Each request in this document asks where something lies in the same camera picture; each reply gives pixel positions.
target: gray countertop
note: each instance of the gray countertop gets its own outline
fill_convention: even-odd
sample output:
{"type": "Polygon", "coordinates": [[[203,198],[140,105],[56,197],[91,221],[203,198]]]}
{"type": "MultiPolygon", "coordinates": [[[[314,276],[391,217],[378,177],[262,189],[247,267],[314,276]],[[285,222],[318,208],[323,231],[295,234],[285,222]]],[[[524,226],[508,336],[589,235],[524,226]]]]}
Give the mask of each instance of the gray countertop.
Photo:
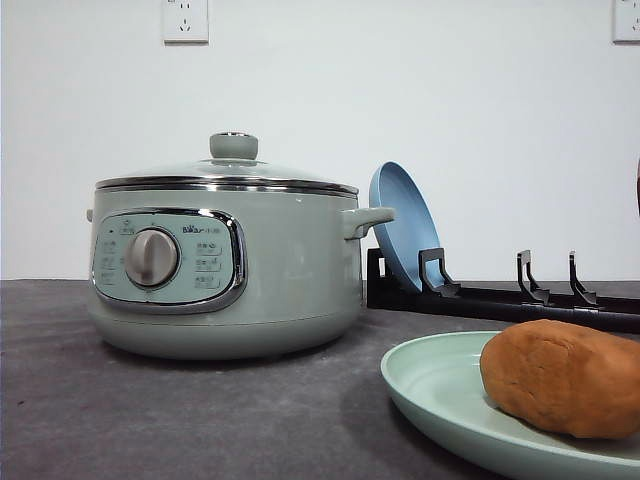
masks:
{"type": "MultiPolygon", "coordinates": [[[[640,296],[640,282],[595,286],[640,296]]],[[[379,363],[412,338],[509,323],[365,309],[310,350],[180,362],[101,341],[85,288],[2,283],[3,480],[503,478],[416,430],[379,363]]]]}

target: brown dough ball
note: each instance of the brown dough ball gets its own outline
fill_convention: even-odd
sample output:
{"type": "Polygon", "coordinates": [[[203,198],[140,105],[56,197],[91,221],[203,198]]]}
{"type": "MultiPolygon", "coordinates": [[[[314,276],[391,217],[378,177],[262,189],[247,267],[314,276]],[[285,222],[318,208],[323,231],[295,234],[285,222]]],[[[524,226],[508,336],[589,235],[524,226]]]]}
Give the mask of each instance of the brown dough ball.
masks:
{"type": "Polygon", "coordinates": [[[640,431],[640,343],[553,320],[508,327],[482,350],[484,388],[505,412],[578,438],[640,431]]]}

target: control knob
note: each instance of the control knob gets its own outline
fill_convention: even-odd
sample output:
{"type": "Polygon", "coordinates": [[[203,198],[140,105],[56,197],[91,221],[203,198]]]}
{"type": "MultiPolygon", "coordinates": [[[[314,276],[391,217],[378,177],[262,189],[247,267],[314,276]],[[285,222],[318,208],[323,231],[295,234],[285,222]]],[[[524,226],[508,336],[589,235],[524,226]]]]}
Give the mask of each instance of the control knob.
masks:
{"type": "Polygon", "coordinates": [[[127,246],[124,268],[136,285],[161,285],[171,278],[177,266],[178,248],[173,238],[162,230],[142,230],[127,246]]]}

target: black dish rack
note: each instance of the black dish rack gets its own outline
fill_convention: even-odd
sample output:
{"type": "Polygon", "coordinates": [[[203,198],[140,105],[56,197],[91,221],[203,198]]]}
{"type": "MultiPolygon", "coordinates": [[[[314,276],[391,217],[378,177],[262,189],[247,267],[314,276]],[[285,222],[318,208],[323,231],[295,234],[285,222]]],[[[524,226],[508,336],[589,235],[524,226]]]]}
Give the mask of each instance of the black dish rack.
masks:
{"type": "Polygon", "coordinates": [[[367,252],[367,307],[418,313],[489,318],[524,322],[549,318],[598,330],[640,333],[640,299],[599,296],[588,291],[576,275],[575,252],[569,254],[569,283],[572,294],[551,293],[540,287],[531,274],[531,252],[517,254],[520,290],[464,287],[445,270],[444,249],[418,252],[422,292],[404,290],[386,260],[384,274],[379,248],[367,252]],[[444,284],[432,285],[426,276],[426,263],[438,261],[444,284]]]}

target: pot lid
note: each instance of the pot lid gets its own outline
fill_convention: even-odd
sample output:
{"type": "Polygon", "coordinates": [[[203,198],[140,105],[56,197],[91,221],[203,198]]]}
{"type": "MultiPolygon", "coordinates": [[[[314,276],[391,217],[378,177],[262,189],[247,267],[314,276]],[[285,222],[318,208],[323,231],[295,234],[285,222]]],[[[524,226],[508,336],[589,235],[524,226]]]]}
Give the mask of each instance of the pot lid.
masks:
{"type": "Polygon", "coordinates": [[[219,186],[220,189],[226,187],[232,190],[304,190],[306,193],[348,196],[358,194],[355,187],[294,168],[256,160],[258,139],[246,133],[217,133],[209,138],[209,147],[212,159],[177,167],[142,170],[131,175],[102,180],[96,183],[96,189],[184,189],[199,186],[215,189],[219,186]]]}

